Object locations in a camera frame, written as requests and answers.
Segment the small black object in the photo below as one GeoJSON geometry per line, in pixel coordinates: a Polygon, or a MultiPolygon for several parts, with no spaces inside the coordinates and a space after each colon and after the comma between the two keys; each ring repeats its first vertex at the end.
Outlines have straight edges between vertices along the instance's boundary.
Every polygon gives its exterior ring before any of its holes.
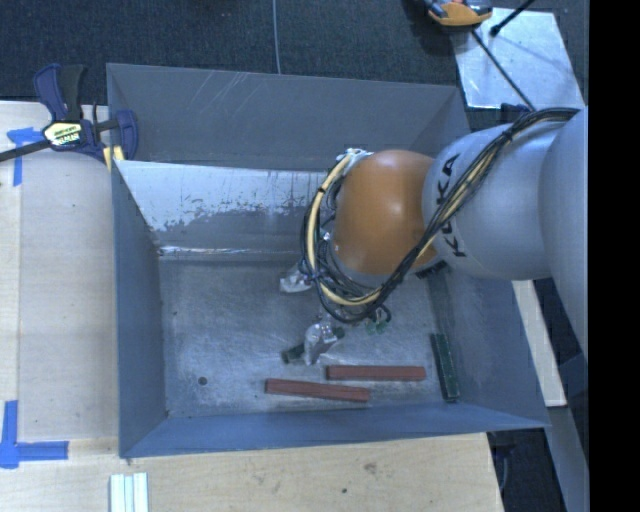
{"type": "Polygon", "coordinates": [[[527,105],[522,105],[521,103],[518,105],[511,105],[509,103],[502,103],[500,105],[500,124],[504,123],[513,123],[515,122],[522,114],[527,114],[532,112],[532,110],[527,105]]]}
{"type": "Polygon", "coordinates": [[[420,270],[419,272],[415,273],[415,276],[418,279],[424,279],[427,276],[433,275],[433,274],[437,274],[438,272],[440,272],[443,268],[447,267],[447,262],[444,260],[439,261],[438,263],[435,263],[434,265],[431,265],[429,268],[425,268],[424,270],[420,270]]]}
{"type": "Polygon", "coordinates": [[[440,390],[442,398],[446,402],[456,402],[460,398],[460,389],[458,387],[458,377],[451,356],[451,348],[449,340],[444,334],[431,335],[431,348],[436,360],[438,369],[438,378],[440,379],[440,390]]]}
{"type": "Polygon", "coordinates": [[[300,343],[300,345],[296,345],[293,348],[290,348],[289,350],[285,350],[282,352],[282,360],[289,364],[293,361],[297,361],[302,359],[302,356],[304,354],[304,343],[300,343]]]}

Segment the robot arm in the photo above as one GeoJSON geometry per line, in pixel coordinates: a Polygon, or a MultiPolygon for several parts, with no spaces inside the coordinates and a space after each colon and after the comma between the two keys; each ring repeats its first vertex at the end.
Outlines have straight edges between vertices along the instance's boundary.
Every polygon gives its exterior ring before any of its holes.
{"type": "Polygon", "coordinates": [[[568,172],[548,169],[559,167],[553,155],[584,152],[576,146],[585,142],[580,136],[571,145],[554,143],[566,130],[580,135],[585,121],[577,113],[525,114],[470,134],[435,159],[404,150],[348,151],[320,187],[302,229],[300,269],[324,308],[346,323],[381,313],[389,318],[384,302],[404,277],[440,261],[477,277],[550,277],[539,182],[550,172],[568,172]]]}

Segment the white surface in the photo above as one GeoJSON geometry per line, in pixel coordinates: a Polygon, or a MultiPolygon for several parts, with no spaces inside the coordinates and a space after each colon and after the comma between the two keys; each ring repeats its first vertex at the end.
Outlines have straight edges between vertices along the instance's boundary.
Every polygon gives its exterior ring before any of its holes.
{"type": "Polygon", "coordinates": [[[148,512],[147,474],[111,475],[109,480],[109,512],[148,512]]]}
{"type": "MultiPolygon", "coordinates": [[[[493,9],[493,16],[477,29],[484,44],[536,109],[583,108],[584,100],[554,15],[525,10],[498,35],[491,36],[491,27],[512,12],[493,9]]],[[[525,103],[471,34],[453,34],[451,39],[470,107],[525,103]]]]}
{"type": "MultiPolygon", "coordinates": [[[[50,122],[46,108],[35,102],[2,102],[0,114],[2,134],[50,122]]],[[[105,115],[100,108],[99,117],[105,115]]],[[[0,149],[11,147],[7,142],[0,149]]],[[[14,368],[2,372],[2,390],[12,395],[4,398],[20,403],[18,439],[116,435],[109,174],[88,156],[47,149],[23,157],[23,182],[13,187],[14,162],[0,167],[0,214],[8,227],[0,238],[0,343],[7,348],[2,365],[14,368]]]]}
{"type": "Polygon", "coordinates": [[[116,163],[147,224],[156,231],[177,224],[188,226],[212,213],[286,215],[292,206],[308,204],[325,178],[312,171],[272,172],[126,160],[116,163]]]}
{"type": "Polygon", "coordinates": [[[533,282],[513,281],[512,285],[531,347],[531,356],[542,388],[544,403],[547,407],[565,406],[567,398],[558,372],[558,363],[533,282]]]}

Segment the gray cylinder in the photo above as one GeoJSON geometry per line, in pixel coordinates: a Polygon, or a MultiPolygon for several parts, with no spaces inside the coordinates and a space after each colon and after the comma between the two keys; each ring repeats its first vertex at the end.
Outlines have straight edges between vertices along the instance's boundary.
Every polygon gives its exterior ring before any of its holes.
{"type": "MultiPolygon", "coordinates": [[[[425,221],[478,153],[508,126],[459,139],[436,158],[425,182],[425,221]]],[[[538,182],[549,147],[563,126],[534,126],[496,159],[474,197],[434,241],[451,267],[482,278],[550,277],[539,223],[538,182]]]]}
{"type": "Polygon", "coordinates": [[[560,131],[544,159],[538,197],[547,261],[576,338],[587,341],[588,108],[560,131]]]}

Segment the brown stick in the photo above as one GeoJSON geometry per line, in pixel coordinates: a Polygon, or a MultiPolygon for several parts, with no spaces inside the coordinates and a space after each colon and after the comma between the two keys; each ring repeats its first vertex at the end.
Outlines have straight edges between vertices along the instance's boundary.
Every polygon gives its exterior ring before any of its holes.
{"type": "Polygon", "coordinates": [[[427,373],[422,366],[327,366],[329,380],[424,380],[427,373]]]}
{"type": "Polygon", "coordinates": [[[267,379],[265,393],[276,395],[295,395],[327,400],[347,400],[350,402],[367,402],[369,390],[353,386],[337,386],[335,384],[319,384],[299,380],[267,379]]]}

